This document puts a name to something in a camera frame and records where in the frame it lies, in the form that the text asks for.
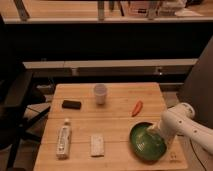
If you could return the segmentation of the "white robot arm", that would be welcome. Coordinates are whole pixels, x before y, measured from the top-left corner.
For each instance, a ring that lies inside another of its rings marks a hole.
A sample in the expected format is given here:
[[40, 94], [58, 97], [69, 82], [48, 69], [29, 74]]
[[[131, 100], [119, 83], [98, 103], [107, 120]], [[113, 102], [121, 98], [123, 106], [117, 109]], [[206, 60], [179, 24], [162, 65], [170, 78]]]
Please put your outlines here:
[[157, 133], [170, 146], [177, 133], [181, 133], [197, 142], [213, 155], [213, 129], [193, 120], [194, 108], [188, 103], [179, 103], [161, 114], [158, 122], [149, 126], [149, 133]]

